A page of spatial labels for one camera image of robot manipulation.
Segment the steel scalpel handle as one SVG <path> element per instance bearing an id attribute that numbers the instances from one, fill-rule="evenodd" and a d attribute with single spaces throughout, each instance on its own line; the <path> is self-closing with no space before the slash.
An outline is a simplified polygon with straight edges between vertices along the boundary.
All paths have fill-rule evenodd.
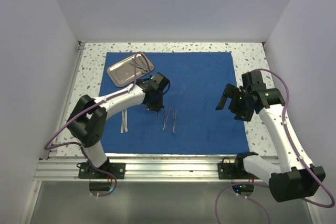
<path id="1" fill-rule="evenodd" d="M 128 131 L 128 111 L 127 109 L 123 111 L 123 130 L 125 132 Z"/>
<path id="2" fill-rule="evenodd" d="M 124 132 L 124 122 L 125 118 L 124 118 L 124 110 L 122 110 L 122 122 L 121 122 L 121 133 Z"/>

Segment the steel instrument tray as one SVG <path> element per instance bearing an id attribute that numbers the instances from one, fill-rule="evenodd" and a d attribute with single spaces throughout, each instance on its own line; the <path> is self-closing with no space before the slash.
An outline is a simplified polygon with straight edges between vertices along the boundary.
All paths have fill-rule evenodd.
<path id="1" fill-rule="evenodd" d="M 132 59 L 142 58 L 148 66 L 148 73 L 141 72 L 133 66 Z M 124 87 L 134 81 L 134 78 L 141 78 L 154 70 L 153 62 L 143 53 L 137 52 L 128 57 L 122 57 L 114 64 L 108 64 L 107 75 L 110 77 L 116 87 Z"/>

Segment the blue surgical cloth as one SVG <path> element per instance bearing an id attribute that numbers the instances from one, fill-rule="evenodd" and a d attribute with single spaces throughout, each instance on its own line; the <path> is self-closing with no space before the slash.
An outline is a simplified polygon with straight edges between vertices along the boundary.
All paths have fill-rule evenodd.
<path id="1" fill-rule="evenodd" d="M 165 110 L 148 111 L 141 104 L 128 109 L 128 131 L 121 133 L 120 113 L 107 120 L 101 138 L 107 153 L 236 154 L 248 151 L 244 123 L 229 109 L 215 110 L 227 84 L 235 84 L 228 52 L 149 52 L 147 57 L 171 83 L 165 108 L 177 109 L 176 129 Z"/>

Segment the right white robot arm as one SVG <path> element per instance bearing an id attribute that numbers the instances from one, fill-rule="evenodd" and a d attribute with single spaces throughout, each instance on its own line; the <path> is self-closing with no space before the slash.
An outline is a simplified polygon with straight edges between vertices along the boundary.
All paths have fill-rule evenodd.
<path id="1" fill-rule="evenodd" d="M 277 88 L 267 88 L 258 70 L 242 74 L 242 86 L 227 84 L 216 107 L 227 99 L 236 120 L 249 122 L 254 114 L 266 126 L 279 159 L 276 166 L 255 152 L 237 154 L 234 162 L 224 157 L 217 164 L 219 179 L 246 179 L 251 175 L 265 182 L 277 202 L 313 196 L 325 171 L 315 166 L 303 150 L 287 115 L 288 102 Z"/>

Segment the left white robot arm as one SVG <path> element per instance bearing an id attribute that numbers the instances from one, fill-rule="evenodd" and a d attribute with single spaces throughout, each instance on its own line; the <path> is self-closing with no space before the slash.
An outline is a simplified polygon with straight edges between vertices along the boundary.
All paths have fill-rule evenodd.
<path id="1" fill-rule="evenodd" d="M 169 79 L 158 72 L 153 77 L 139 79 L 109 95 L 97 98 L 84 95 L 78 100 L 66 128 L 79 140 L 91 165 L 92 174 L 104 178 L 109 172 L 109 159 L 100 141 L 106 121 L 113 115 L 140 104 L 144 104 L 148 111 L 159 112 L 164 108 L 165 89 L 169 88 Z"/>

